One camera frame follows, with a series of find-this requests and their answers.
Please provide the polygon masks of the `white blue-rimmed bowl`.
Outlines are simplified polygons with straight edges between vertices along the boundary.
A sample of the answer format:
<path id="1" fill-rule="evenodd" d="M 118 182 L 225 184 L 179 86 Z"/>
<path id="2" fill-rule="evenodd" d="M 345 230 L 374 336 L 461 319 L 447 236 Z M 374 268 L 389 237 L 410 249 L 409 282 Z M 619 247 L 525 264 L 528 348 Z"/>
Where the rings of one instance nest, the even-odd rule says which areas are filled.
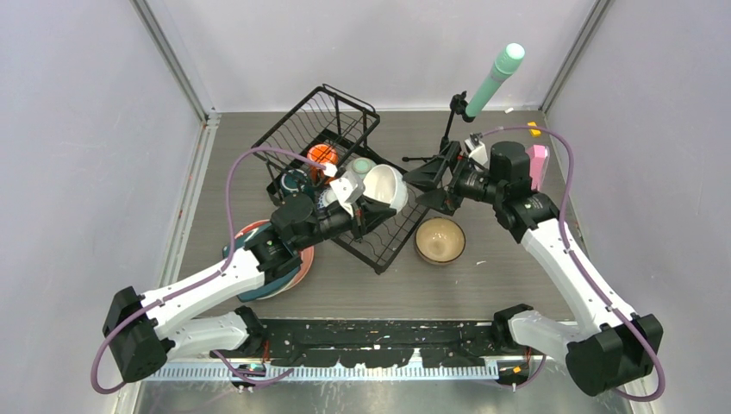
<path id="1" fill-rule="evenodd" d="M 386 164 L 373 167 L 363 179 L 364 196 L 387 204 L 396 212 L 401 212 L 409 200 L 408 187 L 403 175 Z"/>

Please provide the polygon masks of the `light green bowl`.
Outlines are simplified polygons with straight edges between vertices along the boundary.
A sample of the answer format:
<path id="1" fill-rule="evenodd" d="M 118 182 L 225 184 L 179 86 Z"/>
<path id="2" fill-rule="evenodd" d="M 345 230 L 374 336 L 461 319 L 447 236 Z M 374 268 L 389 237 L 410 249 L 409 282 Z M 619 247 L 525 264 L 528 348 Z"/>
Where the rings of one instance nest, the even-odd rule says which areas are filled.
<path id="1" fill-rule="evenodd" d="M 347 170 L 362 179 L 377 165 L 377 163 L 366 157 L 358 157 L 347 164 Z"/>

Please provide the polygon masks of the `orange mug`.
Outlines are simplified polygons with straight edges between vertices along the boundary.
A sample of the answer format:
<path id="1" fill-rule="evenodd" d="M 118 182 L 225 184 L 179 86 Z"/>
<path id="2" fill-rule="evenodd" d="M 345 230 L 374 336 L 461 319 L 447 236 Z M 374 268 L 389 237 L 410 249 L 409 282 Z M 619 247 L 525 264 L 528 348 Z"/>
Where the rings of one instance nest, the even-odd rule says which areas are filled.
<path id="1" fill-rule="evenodd" d="M 340 156 L 334 146 L 321 143 L 316 144 L 309 149 L 307 158 L 319 164 L 324 165 L 326 163 L 330 163 L 337 166 Z M 327 178 L 321 169 L 314 167 L 310 168 L 310 177 L 314 184 L 320 183 L 323 179 L 326 179 L 327 182 L 332 179 L 331 177 Z"/>

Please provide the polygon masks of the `dark green mug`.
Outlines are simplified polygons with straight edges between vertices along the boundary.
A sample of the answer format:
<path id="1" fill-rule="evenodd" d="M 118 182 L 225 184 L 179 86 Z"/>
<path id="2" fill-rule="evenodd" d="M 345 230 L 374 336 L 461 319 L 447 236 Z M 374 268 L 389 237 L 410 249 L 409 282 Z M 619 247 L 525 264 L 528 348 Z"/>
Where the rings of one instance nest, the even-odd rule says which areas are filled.
<path id="1" fill-rule="evenodd" d="M 299 169 L 290 169 L 281 174 L 279 188 L 283 195 L 301 194 L 310 199 L 315 196 L 310 176 Z"/>

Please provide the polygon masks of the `red patterned bowl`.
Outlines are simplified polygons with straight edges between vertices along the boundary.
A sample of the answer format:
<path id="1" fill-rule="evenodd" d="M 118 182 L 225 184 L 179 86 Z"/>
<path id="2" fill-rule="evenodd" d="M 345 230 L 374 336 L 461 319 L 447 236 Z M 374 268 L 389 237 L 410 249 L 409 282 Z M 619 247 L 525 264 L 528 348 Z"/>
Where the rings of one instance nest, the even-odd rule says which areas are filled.
<path id="1" fill-rule="evenodd" d="M 316 204 L 316 212 L 319 215 L 329 215 L 338 206 L 338 199 L 331 188 L 324 190 Z"/>

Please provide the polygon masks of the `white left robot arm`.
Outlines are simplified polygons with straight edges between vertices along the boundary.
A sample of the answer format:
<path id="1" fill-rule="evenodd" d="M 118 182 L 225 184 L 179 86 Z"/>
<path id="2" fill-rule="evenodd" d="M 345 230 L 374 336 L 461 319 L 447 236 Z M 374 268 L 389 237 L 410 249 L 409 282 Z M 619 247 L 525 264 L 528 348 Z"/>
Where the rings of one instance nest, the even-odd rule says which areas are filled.
<path id="1" fill-rule="evenodd" d="M 116 292 L 94 361 L 109 350 L 122 383 L 130 384 L 181 356 L 209 350 L 257 355 L 265 336 L 249 309 L 219 318 L 200 314 L 234 296 L 254 300 L 279 290 L 302 267 L 304 249 L 345 233 L 368 234 L 407 202 L 407 196 L 365 191 L 320 209 L 311 198 L 290 194 L 267 223 L 235 237 L 221 262 L 155 290 L 138 293 L 128 286 Z"/>

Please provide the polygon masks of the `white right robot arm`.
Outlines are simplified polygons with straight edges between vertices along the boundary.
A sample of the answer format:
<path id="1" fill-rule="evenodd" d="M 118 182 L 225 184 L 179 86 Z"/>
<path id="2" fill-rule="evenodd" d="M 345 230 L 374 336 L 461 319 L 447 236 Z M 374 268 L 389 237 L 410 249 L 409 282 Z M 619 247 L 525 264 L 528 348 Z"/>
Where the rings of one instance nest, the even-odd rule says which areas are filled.
<path id="1" fill-rule="evenodd" d="M 549 356 L 590 396 L 660 373 L 661 323 L 636 313 L 603 280 L 559 208 L 534 188 L 533 167 L 533 155 L 517 142 L 465 154 L 453 141 L 404 180 L 420 191 L 419 204 L 444 215 L 452 215 L 464 199 L 490 205 L 498 223 L 534 257 L 569 305 L 572 326 L 527 304 L 498 311 L 491 324 L 497 350 L 513 354 L 527 347 Z"/>

